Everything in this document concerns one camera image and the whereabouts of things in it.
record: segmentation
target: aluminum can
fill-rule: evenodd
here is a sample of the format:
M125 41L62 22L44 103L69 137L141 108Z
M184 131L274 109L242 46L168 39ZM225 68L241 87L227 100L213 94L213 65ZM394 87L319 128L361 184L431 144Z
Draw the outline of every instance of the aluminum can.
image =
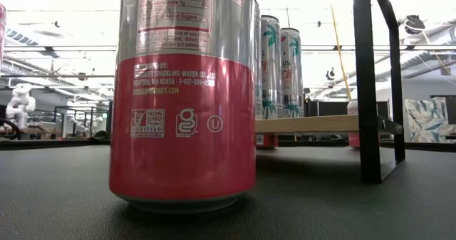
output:
M0 70L1 70L1 63L3 61L5 31L6 31L6 8L0 3Z
M261 70L263 119L282 118L280 25L273 16L261 16Z
M284 118L304 116L304 98L301 68L301 37L294 28L280 30L282 49L282 91Z
M191 213L254 185L252 12L253 0L122 0L114 194Z
M255 119L263 119L263 75L261 72L261 27L258 2L254 3Z

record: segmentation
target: wooden shelf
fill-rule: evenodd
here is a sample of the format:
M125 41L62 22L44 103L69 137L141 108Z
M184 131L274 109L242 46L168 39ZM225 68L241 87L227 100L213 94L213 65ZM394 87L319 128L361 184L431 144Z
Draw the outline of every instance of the wooden shelf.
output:
M255 131L257 133L358 132L358 115L257 120Z

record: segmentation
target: white robot figure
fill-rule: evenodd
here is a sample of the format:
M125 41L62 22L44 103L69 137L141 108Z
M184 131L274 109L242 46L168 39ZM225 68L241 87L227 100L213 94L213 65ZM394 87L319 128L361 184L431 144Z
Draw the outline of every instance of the white robot figure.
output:
M32 85L19 83L13 89L13 98L6 106L6 119L16 121L16 125L22 129L27 127L27 117L29 112L36 108L35 98L30 96Z
M77 128L80 128L83 132L88 132L88 128L84 127L84 123L76 120L76 118L72 117L70 119L71 122L74 122Z
M72 117L70 119L71 122L74 122L74 124L76 125L77 128L80 128L84 133L88 133L89 132L89 127L90 127L90 121L87 120L85 122L85 126L84 126L84 123L83 122L80 122L78 120L76 120L76 118ZM93 121L92 121L92 133L95 132L95 129L97 128L98 124L100 122L103 121L103 118L102 117L99 117L99 118L93 118Z
M93 118L93 121L92 121L92 133L95 132L95 129L97 128L98 124L100 122L103 121L103 118L102 117L98 117L98 118ZM87 122L85 122L85 126L86 127L90 127L90 121L87 120Z

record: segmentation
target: black mat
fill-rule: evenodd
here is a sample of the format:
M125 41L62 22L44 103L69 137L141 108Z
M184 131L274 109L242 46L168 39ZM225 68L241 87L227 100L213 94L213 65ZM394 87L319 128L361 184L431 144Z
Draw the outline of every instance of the black mat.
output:
M407 151L407 163L382 185L361 184L358 154L347 148L261 153L257 184L242 201L176 217L136 211L109 192L108 147L0 152L0 239L456 236L454 153Z

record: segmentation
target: can bottom rim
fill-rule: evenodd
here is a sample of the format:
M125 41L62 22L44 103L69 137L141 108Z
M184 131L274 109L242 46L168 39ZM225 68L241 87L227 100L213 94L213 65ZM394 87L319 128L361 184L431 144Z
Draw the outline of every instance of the can bottom rim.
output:
M144 212L157 214L200 214L214 212L232 206L244 194L245 192L243 191L222 197L188 200L143 199L121 194L114 195L129 202L132 207Z

